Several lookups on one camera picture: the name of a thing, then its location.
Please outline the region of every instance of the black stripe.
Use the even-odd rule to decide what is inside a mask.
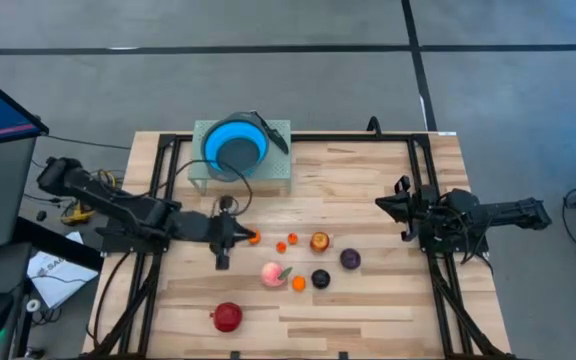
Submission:
[[[543,45],[422,45],[422,52],[546,52],[576,51],[576,44]]]
[[[428,88],[428,80],[426,79],[426,70],[424,70],[424,62],[419,52],[419,39],[417,38],[417,28],[415,27],[415,19],[412,16],[412,8],[410,7],[410,0],[401,0],[401,7],[404,11],[404,19],[406,20],[406,30],[408,30],[408,40],[411,45],[412,65],[415,68],[415,77],[417,79],[417,88],[419,89],[419,96],[423,99],[423,109],[426,118],[426,130],[437,131],[437,121],[435,120],[435,112],[432,109],[432,101],[430,100],[430,89]]]
[[[0,55],[183,55],[183,54],[277,54],[277,53],[371,53],[410,51],[408,45],[253,45],[174,46],[137,48],[14,48],[0,49]]]

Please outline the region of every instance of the wooden table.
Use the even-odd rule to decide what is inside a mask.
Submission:
[[[148,191],[159,135],[135,135],[126,191]],[[457,137],[431,133],[430,139],[440,191],[468,189]],[[190,146],[182,146],[180,165],[191,159]],[[292,192],[257,191],[250,209],[239,217],[245,226],[261,230],[262,241],[257,246],[238,244],[231,252],[230,270],[215,270],[215,257],[205,244],[173,242],[163,258],[148,357],[227,358],[230,351],[241,351],[243,358],[337,358],[338,352],[348,351],[351,358],[442,358],[425,255],[416,240],[402,242],[399,233],[404,226],[374,204],[376,197],[392,193],[401,175],[411,174],[406,145],[296,142],[292,164]],[[243,205],[246,192],[236,190],[234,195]],[[200,197],[184,171],[176,181],[174,199],[185,209],[210,213],[214,196]],[[315,231],[332,238],[330,248],[320,255],[308,246]],[[275,244],[290,232],[299,235],[299,244],[278,254]],[[338,261],[348,247],[362,256],[362,266],[352,272]],[[95,304],[119,258],[116,254],[106,259]],[[125,308],[134,258],[126,260],[110,287],[101,316],[102,335]],[[308,279],[306,290],[265,288],[259,272],[267,261],[293,266],[292,275]],[[475,259],[457,266],[466,309],[493,344],[509,351],[490,271]],[[325,290],[315,289],[309,280],[319,268],[332,276]],[[244,321],[233,333],[218,332],[209,317],[226,301],[244,310]],[[454,347],[460,351],[454,314],[448,311]],[[135,319],[131,351],[139,339],[141,314]],[[87,339],[84,351],[91,348]]]

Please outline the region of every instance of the orange fruit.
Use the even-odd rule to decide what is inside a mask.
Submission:
[[[261,241],[261,233],[259,230],[255,230],[255,237],[248,239],[248,242],[252,245],[257,245]]]
[[[288,243],[290,245],[296,245],[298,240],[299,238],[297,237],[297,234],[295,233],[288,234]]]
[[[286,252],[286,243],[283,241],[280,241],[277,243],[277,252],[278,253],[285,253]]]
[[[306,288],[306,279],[303,276],[295,276],[295,278],[292,279],[292,288],[295,289],[295,291],[304,291]]]
[[[330,238],[326,233],[316,232],[312,234],[310,247],[316,252],[323,252],[330,245]]]

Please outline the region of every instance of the white paper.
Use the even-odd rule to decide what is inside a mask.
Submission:
[[[66,235],[66,237],[72,241],[83,244],[81,234],[77,231],[71,232]],[[37,255],[30,259],[26,273],[29,278],[50,275],[66,281],[81,279],[86,282],[97,276],[96,271],[69,263],[64,259],[47,254],[43,251],[38,252]],[[32,279],[32,282],[41,297],[44,299],[46,305],[51,309],[63,304],[63,302],[72,296],[72,294],[85,285],[82,281],[64,283],[49,277],[34,278]]]

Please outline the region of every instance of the toy fruit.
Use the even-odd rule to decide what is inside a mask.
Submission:
[[[355,270],[361,265],[361,255],[355,249],[345,249],[339,255],[341,266],[348,270]]]
[[[292,288],[295,289],[295,291],[304,291],[306,288],[306,279],[304,279],[303,276],[295,276],[295,278],[292,279]]]
[[[288,244],[297,245],[298,240],[299,240],[299,238],[297,238],[297,234],[295,234],[295,233],[288,234]]]
[[[315,252],[324,252],[330,245],[330,239],[326,233],[316,232],[312,234],[312,240],[310,240],[310,248]]]
[[[317,289],[325,289],[330,284],[330,274],[326,270],[315,270],[310,277],[312,285]]]
[[[248,242],[251,245],[257,245],[259,244],[260,241],[261,241],[261,233],[259,232],[259,230],[255,230],[255,237],[248,239]]]
[[[222,332],[231,332],[241,324],[242,312],[239,305],[234,303],[219,304],[215,312],[210,313],[215,327]]]
[[[283,241],[280,241],[277,243],[277,252],[278,253],[285,253],[286,252],[286,243]]]
[[[291,270],[292,267],[284,269],[283,266],[277,263],[266,263],[264,267],[261,268],[261,282],[270,287],[279,286],[286,281]]]

